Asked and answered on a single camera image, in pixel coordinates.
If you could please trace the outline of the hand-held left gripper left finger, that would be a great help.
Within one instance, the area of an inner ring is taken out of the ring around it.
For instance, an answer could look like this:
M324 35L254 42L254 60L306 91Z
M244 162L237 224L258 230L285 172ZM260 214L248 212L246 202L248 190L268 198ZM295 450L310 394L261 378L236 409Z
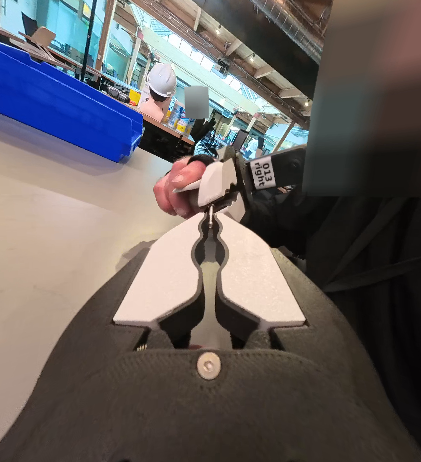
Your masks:
M114 317L119 326L164 331L173 345L190 342L205 313L201 263L208 215L200 212L156 240Z

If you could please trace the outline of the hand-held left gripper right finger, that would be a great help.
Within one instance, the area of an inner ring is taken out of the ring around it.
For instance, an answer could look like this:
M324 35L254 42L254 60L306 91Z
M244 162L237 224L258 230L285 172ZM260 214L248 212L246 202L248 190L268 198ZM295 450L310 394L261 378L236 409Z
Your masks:
M237 345L257 330L304 326L306 317L269 245L224 212L214 221L218 323Z

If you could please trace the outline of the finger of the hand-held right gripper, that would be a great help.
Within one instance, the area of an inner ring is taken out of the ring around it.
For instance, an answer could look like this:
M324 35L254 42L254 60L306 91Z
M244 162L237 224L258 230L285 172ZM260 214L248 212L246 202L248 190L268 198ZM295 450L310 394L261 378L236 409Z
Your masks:
M207 166L199 184L197 205L207 207L225 197L232 185L237 184L234 160L217 161Z
M244 200L239 191L233 192L213 192L212 203L215 206L215 213L223 213L234 221L240 222L246 213Z

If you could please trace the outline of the person's right forearm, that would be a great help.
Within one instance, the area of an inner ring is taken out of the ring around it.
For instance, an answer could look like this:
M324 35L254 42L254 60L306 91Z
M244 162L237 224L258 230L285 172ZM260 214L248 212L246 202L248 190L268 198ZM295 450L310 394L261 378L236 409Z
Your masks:
M312 236L334 207L337 197L309 196L295 186L269 199L255 196L241 224L270 247L286 247L295 257L306 257Z

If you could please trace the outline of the person's right hand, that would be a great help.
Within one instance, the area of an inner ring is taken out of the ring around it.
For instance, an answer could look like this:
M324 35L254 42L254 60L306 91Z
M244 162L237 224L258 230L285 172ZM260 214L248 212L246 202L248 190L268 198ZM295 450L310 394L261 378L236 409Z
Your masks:
M159 208L172 216L189 219L200 211L197 205L198 190L175 192L202 178L212 157L183 157L173 163L171 170L158 180L153 188Z

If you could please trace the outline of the white wipes canister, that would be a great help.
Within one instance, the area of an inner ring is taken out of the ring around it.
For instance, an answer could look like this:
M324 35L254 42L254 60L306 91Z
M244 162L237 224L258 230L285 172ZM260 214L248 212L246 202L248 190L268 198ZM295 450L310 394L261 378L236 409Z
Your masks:
M189 137L195 121L195 118L188 117L185 108L183 108L180 118L176 125L176 130L180 132L183 136Z
M168 119L167 125L172 128L173 130L177 129L177 125L179 123L179 120L182 117L184 111L184 106L182 103L180 103L178 100L174 102L171 114Z

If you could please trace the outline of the mannequin head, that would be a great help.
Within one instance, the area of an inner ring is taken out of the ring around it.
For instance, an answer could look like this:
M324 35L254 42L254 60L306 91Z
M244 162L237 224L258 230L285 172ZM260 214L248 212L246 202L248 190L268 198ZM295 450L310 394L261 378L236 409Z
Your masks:
M163 122L171 100L171 96L158 95L145 84L138 102L138 110L157 122Z

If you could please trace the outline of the white hard hat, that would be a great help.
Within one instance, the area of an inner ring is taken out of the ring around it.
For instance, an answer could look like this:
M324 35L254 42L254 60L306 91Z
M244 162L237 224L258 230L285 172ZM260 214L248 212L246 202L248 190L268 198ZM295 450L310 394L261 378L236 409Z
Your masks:
M168 98L175 94L177 78L169 63L157 63L150 70L147 83L155 94Z

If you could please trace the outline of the person's black clothing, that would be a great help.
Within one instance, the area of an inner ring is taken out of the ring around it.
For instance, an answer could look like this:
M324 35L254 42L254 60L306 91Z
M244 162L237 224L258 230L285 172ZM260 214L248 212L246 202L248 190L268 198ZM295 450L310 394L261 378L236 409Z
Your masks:
M306 275L346 316L421 447L421 198L292 191L283 206L306 239Z

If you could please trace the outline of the black device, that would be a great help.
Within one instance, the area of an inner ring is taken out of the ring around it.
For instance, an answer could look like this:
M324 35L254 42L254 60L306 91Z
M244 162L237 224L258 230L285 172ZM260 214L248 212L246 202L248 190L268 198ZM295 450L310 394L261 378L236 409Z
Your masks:
M106 92L112 98L121 101L122 103L130 104L130 97L128 94L123 93L121 90L115 88L114 86L108 86Z

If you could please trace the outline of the blue plastic bin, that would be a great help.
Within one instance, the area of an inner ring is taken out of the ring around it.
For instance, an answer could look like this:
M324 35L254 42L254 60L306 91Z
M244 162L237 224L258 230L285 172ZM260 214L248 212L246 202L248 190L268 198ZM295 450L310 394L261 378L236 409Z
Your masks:
M3 43L0 114L116 163L143 135L140 113Z

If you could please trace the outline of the black pole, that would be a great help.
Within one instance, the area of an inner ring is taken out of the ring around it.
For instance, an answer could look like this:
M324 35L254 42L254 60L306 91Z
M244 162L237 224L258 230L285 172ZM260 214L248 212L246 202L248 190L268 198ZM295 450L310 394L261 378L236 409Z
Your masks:
M89 61L93 61L93 59L90 58L90 56L92 56L90 52L90 47L91 47L92 32L93 32L93 26L94 26L95 15L96 15L96 7L97 7L97 1L93 0L92 5L91 5L89 22L88 22L85 51L83 55L82 67L81 67L81 72L80 72L80 81L83 83L85 82L87 66L92 66L91 64L89 64Z

